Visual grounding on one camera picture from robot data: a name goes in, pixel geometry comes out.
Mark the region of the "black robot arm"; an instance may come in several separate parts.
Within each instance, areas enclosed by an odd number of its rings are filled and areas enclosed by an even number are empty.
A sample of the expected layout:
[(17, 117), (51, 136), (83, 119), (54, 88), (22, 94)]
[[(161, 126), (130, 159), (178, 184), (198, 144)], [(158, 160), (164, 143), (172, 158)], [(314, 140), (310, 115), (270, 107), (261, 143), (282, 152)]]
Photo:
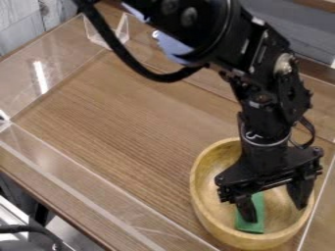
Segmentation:
[(236, 205), (242, 219), (256, 222), (254, 193), (284, 186), (302, 209), (320, 175), (321, 149), (292, 141), (294, 125), (310, 127), (304, 116), (310, 91), (300, 78), (298, 60), (281, 33), (244, 9), (238, 0), (120, 0), (158, 33), (158, 45), (181, 65), (157, 74), (129, 53), (92, 0), (71, 0), (106, 46), (142, 77), (176, 82), (204, 68), (228, 82), (240, 104), (237, 131), (241, 154), (214, 177), (218, 198)]

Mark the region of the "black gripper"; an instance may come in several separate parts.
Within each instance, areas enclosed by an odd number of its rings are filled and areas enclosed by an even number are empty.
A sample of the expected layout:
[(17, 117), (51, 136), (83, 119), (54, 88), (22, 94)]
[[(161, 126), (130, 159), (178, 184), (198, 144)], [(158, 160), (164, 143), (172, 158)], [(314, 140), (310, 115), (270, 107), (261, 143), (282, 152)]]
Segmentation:
[(214, 176), (221, 202), (234, 203), (241, 218), (257, 222), (253, 193), (285, 185), (288, 195), (298, 210), (308, 203), (313, 182), (321, 173), (318, 160), (322, 149), (289, 146), (289, 135), (280, 139), (264, 138), (250, 132), (241, 132), (241, 153), (236, 161)]

